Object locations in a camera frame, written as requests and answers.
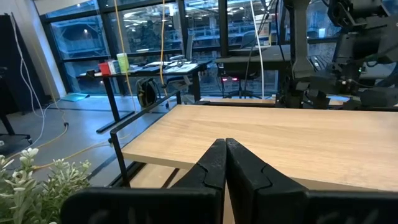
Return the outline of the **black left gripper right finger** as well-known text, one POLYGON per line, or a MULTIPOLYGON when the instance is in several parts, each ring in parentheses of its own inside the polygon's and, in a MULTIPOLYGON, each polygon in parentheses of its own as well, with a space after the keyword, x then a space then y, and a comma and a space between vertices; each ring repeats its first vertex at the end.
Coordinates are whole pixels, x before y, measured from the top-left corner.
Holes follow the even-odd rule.
POLYGON ((398 192, 310 190, 226 139, 236 224, 398 224, 398 192))

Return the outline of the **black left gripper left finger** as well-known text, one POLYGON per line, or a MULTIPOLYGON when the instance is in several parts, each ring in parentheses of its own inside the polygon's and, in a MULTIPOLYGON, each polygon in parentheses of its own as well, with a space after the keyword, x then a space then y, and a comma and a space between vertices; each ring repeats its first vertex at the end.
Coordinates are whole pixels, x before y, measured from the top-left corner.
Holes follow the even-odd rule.
POLYGON ((89 187, 64 201, 61 224, 222 224, 226 142, 217 139, 168 189, 89 187))

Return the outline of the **dark backpack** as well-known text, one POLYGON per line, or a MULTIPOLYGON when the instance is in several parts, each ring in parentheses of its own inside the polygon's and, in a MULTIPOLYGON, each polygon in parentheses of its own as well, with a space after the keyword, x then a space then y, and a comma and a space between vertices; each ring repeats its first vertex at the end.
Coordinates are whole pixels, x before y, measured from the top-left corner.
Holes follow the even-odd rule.
POLYGON ((160 99, 160 91, 153 78, 140 78, 136 82, 137 98, 143 108, 147 108, 160 99))

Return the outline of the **office desk with light top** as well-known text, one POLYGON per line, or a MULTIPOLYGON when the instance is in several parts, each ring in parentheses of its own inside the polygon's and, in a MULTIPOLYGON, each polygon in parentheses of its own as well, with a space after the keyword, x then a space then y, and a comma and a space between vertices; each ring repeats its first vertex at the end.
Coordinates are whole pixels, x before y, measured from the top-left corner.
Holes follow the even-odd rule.
MULTIPOLYGON (((200 93, 200 79, 199 79, 199 72, 204 72, 207 69, 207 65, 211 62, 211 60, 208 61, 199 61, 198 63, 189 63, 187 65, 182 65, 181 67, 172 67, 169 69, 166 69, 162 73, 163 77, 166 76, 191 76, 193 78, 193 95, 195 100, 199 100, 201 98, 201 93, 200 93)), ((118 107, 116 104, 116 100, 114 97, 113 90, 111 88, 111 83, 110 80, 112 78, 122 78, 124 77, 126 81, 129 81, 130 77, 159 77, 160 76, 160 68, 153 68, 152 70, 148 69, 140 69, 140 70, 133 70, 133 71, 128 71, 127 75, 123 75, 122 73, 117 73, 114 75, 102 75, 101 72, 99 73, 94 73, 93 75, 88 75, 87 73, 80 74, 77 79, 96 79, 99 78, 103 81, 105 90, 106 90, 106 95, 108 97, 109 105, 111 107, 111 112, 113 114, 113 119, 114 121, 104 125, 103 127, 99 128, 96 130, 98 134, 101 134, 105 131, 107 131, 109 128, 117 125, 119 122, 124 121, 125 119, 128 119, 128 117, 134 115, 137 113, 136 109, 133 109, 131 112, 126 113, 122 116, 119 115, 118 107)))

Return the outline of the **black desk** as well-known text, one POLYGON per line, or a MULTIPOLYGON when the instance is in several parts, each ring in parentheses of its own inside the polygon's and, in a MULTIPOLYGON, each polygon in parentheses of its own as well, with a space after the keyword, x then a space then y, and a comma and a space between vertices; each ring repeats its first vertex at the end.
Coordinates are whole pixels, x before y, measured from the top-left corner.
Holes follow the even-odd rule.
MULTIPOLYGON (((284 58, 280 52, 278 45, 272 45, 262 51, 262 61, 264 70, 286 70, 291 69, 290 60, 290 46, 282 45, 282 51, 284 58)), ((230 57, 220 57, 215 60, 216 63, 226 64, 230 66, 231 69, 245 69, 246 65, 249 63, 250 68, 261 68, 260 56, 252 52, 251 58, 249 58, 250 49, 246 51, 247 53, 238 53, 238 55, 233 55, 230 57)))

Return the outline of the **green canister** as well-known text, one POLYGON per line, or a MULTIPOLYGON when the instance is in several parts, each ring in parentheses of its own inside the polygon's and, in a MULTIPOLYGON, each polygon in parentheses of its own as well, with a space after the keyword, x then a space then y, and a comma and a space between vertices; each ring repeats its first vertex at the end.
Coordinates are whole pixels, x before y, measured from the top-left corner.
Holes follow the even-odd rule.
POLYGON ((127 53, 119 53, 116 56, 121 73, 127 73, 130 69, 127 53))

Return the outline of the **pale blue box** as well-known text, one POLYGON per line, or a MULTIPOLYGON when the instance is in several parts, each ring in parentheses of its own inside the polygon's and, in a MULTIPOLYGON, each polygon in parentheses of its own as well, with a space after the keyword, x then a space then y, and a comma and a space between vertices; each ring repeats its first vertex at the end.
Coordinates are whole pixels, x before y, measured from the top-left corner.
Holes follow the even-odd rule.
POLYGON ((109 60, 108 61, 108 67, 110 74, 115 75, 121 72, 119 62, 117 60, 109 60))

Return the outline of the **potted green plant white blossoms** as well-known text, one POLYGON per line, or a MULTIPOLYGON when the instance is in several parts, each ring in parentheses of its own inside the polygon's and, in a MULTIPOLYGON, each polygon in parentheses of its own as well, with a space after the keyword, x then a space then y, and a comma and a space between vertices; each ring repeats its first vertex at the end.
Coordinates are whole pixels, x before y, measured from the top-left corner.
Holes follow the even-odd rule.
POLYGON ((23 150, 21 166, 9 171, 14 162, 0 155, 0 224, 60 224, 61 206, 76 191, 90 186, 87 179, 91 163, 79 165, 54 160, 48 179, 33 177, 37 148, 23 150))

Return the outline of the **red box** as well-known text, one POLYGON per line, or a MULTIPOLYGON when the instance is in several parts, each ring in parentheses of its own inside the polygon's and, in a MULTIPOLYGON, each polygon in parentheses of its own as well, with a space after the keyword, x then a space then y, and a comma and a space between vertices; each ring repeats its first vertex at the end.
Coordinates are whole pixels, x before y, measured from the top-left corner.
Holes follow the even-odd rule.
POLYGON ((98 66, 102 76, 111 75, 108 62, 99 63, 98 66))

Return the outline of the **teal floor mat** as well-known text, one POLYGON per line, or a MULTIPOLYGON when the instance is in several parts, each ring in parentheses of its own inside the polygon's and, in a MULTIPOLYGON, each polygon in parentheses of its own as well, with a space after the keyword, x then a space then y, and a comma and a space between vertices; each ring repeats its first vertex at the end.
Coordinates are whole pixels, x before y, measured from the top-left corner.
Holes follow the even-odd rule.
POLYGON ((69 93, 65 95, 61 100, 63 101, 69 101, 69 102, 77 102, 80 100, 84 100, 86 98, 89 98, 89 94, 84 94, 84 93, 69 93))

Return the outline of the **black cabinet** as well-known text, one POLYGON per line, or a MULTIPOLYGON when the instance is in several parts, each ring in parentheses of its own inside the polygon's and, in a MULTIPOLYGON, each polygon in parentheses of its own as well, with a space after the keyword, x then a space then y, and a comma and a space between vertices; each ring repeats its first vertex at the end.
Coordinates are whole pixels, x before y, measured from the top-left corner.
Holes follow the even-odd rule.
POLYGON ((17 150, 19 146, 28 146, 30 135, 15 132, 7 115, 30 110, 29 91, 21 77, 21 56, 14 37, 12 17, 0 15, 0 119, 6 129, 0 133, 0 152, 6 155, 17 150))

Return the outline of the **black rig frame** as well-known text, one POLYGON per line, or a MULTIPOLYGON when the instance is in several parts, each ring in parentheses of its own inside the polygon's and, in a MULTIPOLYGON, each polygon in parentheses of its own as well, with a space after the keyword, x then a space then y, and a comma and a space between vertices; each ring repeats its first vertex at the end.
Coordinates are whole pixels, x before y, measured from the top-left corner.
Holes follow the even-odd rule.
POLYGON ((308 60, 307 7, 310 0, 284 0, 290 17, 291 73, 285 88, 285 105, 301 108, 304 91, 310 84, 314 69, 308 60))

